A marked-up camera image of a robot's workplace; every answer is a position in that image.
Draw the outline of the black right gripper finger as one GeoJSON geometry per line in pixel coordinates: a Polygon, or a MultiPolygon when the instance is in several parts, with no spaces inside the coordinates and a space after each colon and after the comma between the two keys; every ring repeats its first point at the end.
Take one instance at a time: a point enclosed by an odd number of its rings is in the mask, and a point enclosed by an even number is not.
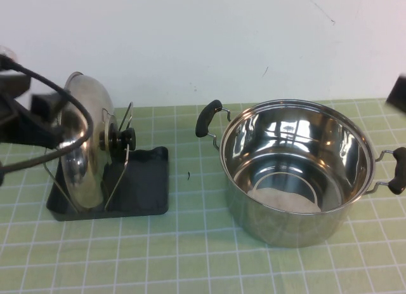
{"type": "Polygon", "coordinates": [[[396,79],[386,101],[386,104],[399,110],[402,113],[406,113],[406,77],[405,74],[401,74],[396,79]]]}

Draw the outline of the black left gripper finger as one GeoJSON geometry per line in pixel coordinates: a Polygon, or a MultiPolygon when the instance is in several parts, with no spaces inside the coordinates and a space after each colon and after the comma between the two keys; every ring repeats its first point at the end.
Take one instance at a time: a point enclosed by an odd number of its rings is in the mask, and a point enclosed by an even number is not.
{"type": "Polygon", "coordinates": [[[60,128],[43,123],[24,107],[18,109],[17,144],[57,147],[60,142],[60,128]]]}
{"type": "Polygon", "coordinates": [[[56,117],[61,110],[61,96],[58,93],[33,94],[31,113],[39,117],[56,117]]]}

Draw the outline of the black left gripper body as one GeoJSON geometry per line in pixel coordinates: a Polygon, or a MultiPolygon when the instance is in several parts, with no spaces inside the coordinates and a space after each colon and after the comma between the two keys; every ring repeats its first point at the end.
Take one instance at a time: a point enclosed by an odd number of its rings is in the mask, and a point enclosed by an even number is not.
{"type": "Polygon", "coordinates": [[[1,74],[1,143],[28,144],[30,112],[15,98],[29,90],[25,74],[1,74]]]}

